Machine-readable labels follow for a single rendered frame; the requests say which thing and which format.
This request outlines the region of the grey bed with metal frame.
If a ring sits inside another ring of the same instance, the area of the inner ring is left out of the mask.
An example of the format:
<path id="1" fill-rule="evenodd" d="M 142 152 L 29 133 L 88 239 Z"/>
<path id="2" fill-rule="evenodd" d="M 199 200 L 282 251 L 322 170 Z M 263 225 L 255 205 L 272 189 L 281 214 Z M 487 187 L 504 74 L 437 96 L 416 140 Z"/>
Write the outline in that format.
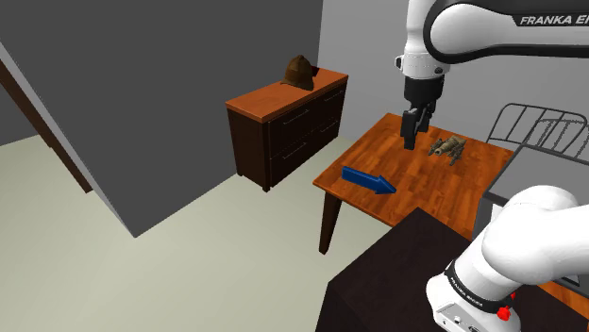
<path id="1" fill-rule="evenodd" d="M 512 147 L 513 155 L 479 201 L 473 237 L 516 193 L 549 185 L 589 205 L 589 119 L 556 108 L 509 103 L 498 113 L 487 141 Z"/>

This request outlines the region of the brown chest of drawers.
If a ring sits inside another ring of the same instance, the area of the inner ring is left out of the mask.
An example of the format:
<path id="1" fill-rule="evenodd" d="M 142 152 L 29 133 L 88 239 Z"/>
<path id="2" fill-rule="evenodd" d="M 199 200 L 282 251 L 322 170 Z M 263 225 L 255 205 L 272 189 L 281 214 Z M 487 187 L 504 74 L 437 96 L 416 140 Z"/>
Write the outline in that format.
<path id="1" fill-rule="evenodd" d="M 334 140 L 347 81 L 298 55 L 280 81 L 226 101 L 237 175 L 269 191 Z"/>

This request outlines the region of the blue arrow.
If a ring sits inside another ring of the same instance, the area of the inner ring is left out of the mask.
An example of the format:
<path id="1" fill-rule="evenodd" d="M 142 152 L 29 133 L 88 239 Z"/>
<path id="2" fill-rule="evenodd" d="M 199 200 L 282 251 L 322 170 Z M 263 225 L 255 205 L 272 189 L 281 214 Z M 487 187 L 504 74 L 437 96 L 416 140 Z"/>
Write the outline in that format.
<path id="1" fill-rule="evenodd" d="M 350 183 L 367 188 L 375 194 L 394 194 L 396 188 L 389 183 L 382 175 L 373 176 L 353 168 L 344 166 L 341 178 Z"/>

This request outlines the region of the brown toy cannon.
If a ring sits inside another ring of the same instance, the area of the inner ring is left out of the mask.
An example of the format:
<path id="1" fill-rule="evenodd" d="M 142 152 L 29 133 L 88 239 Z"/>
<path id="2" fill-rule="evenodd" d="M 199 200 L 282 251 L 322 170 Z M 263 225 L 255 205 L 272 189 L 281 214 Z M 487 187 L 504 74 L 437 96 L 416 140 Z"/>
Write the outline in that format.
<path id="1" fill-rule="evenodd" d="M 455 162 L 462 157 L 465 144 L 466 139 L 456 135 L 453 135 L 446 140 L 438 139 L 430 146 L 428 155 L 441 156 L 443 154 L 447 154 L 447 156 L 450 158 L 449 165 L 453 166 Z"/>

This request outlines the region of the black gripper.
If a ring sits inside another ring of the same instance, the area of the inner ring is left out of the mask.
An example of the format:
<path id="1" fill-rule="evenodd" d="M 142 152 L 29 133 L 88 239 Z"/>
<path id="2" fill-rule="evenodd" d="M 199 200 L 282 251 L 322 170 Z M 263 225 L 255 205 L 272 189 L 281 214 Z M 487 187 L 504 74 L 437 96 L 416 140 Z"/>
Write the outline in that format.
<path id="1" fill-rule="evenodd" d="M 436 103 L 442 96 L 445 78 L 444 75 L 432 79 L 405 77 L 404 98 L 410 103 L 410 106 L 402 114 L 400 128 L 400 136 L 404 140 L 405 149 L 414 149 L 415 131 L 429 131 L 429 122 L 435 112 Z M 421 108 L 420 120 L 418 108 Z"/>

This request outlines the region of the dark brown door frame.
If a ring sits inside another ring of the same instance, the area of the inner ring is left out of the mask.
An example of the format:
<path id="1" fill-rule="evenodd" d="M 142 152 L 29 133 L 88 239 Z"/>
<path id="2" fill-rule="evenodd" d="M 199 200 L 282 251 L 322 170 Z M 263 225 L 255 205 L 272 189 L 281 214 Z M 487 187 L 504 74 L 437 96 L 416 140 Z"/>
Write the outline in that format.
<path id="1" fill-rule="evenodd" d="M 43 141 L 50 147 L 56 155 L 59 157 L 61 162 L 74 177 L 78 185 L 86 193 L 93 190 L 91 184 L 84 177 L 82 172 L 77 168 L 73 160 L 67 154 L 62 144 L 58 141 L 57 137 L 51 131 L 47 122 L 42 118 L 41 114 L 35 109 L 32 102 L 26 96 L 25 92 L 19 86 L 15 78 L 9 72 L 8 67 L 0 59 L 0 84 L 7 91 L 12 101 L 16 104 L 20 111 L 26 116 L 28 121 L 42 137 Z"/>

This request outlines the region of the wooden table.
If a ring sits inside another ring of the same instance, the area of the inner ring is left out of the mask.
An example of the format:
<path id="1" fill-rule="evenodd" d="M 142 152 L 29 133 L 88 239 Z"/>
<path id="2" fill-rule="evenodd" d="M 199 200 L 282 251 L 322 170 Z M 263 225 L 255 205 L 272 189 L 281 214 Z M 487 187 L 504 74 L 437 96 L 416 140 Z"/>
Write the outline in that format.
<path id="1" fill-rule="evenodd" d="M 329 248 L 342 203 L 394 226 L 415 208 L 422 208 L 466 238 L 474 234 L 479 200 L 514 155 L 513 151 L 468 139 L 463 158 L 450 166 L 445 158 L 429 157 L 429 145 L 449 131 L 432 126 L 417 136 L 414 150 L 403 148 L 401 117 L 387 113 L 336 158 L 312 184 L 326 192 L 319 252 Z M 344 166 L 381 175 L 395 194 L 373 191 L 341 178 Z"/>

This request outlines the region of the dark robot stand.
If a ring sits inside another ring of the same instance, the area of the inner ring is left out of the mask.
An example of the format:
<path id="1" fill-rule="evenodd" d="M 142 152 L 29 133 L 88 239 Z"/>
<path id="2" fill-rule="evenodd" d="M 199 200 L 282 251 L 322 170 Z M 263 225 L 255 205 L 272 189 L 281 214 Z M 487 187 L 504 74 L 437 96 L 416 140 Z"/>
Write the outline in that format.
<path id="1" fill-rule="evenodd" d="M 416 208 L 328 282 L 315 332 L 445 332 L 426 284 L 471 236 Z"/>

